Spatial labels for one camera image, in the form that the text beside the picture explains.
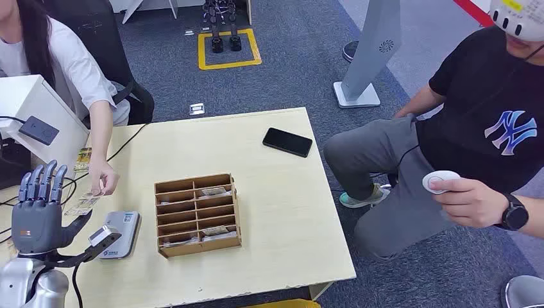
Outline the operator's left hand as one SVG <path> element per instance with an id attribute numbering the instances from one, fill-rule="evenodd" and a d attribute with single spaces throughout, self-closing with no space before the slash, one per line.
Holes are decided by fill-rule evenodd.
<path id="1" fill-rule="evenodd" d="M 499 224 L 509 205 L 507 198 L 478 180 L 460 178 L 433 182 L 442 191 L 434 199 L 448 217 L 458 225 L 485 228 Z"/>

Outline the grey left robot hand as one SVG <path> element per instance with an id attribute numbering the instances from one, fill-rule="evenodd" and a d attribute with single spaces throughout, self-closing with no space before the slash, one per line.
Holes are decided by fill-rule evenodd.
<path id="1" fill-rule="evenodd" d="M 26 173 L 12 209 L 12 241 L 21 255 L 39 255 L 69 246 L 92 213 L 62 225 L 62 187 L 67 166 L 52 160 Z"/>

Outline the person's left hand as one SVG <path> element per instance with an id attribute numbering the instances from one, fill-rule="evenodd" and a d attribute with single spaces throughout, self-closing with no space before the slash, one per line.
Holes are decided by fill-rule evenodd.
<path id="1" fill-rule="evenodd" d="M 105 159 L 91 158 L 89 175 L 91 177 L 90 193 L 93 196 L 113 194 L 117 187 L 119 175 Z"/>

